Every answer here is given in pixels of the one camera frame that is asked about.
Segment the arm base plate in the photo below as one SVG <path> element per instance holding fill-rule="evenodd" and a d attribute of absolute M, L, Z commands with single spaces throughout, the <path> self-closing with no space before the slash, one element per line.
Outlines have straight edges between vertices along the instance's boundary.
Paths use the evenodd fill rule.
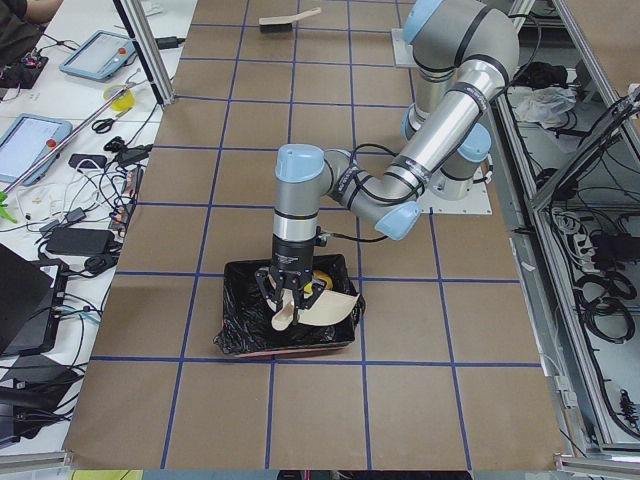
<path fill-rule="evenodd" d="M 491 215 L 492 207 L 483 178 L 481 167 L 476 168 L 472 178 L 465 180 L 453 180 L 438 171 L 418 204 L 425 214 Z"/>
<path fill-rule="evenodd" d="M 413 56 L 413 45 L 405 40 L 403 29 L 394 28 L 391 30 L 391 42 L 394 65 L 397 68 L 411 69 L 418 67 Z"/>

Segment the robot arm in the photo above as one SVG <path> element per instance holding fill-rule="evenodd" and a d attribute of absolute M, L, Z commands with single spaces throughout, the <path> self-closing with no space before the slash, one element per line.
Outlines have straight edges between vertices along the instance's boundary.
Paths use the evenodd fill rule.
<path fill-rule="evenodd" d="M 402 30 L 421 81 L 405 117 L 403 148 L 381 176 L 353 153 L 287 144 L 277 154 L 272 257 L 255 275 L 278 331 L 330 326 L 354 308 L 313 273 L 320 201 L 330 197 L 383 236 L 400 240 L 422 213 L 419 199 L 445 178 L 465 182 L 485 159 L 479 119 L 512 81 L 518 30 L 479 1 L 418 1 Z"/>

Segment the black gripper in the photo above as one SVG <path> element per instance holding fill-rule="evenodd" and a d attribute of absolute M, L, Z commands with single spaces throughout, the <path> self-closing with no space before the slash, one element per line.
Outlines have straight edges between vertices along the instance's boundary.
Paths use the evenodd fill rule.
<path fill-rule="evenodd" d="M 310 310 L 325 290 L 325 281 L 312 279 L 315 240 L 272 240 L 269 269 L 258 269 L 255 280 L 268 306 L 279 311 L 283 306 L 283 289 L 293 292 L 293 324 L 300 322 L 301 312 Z"/>

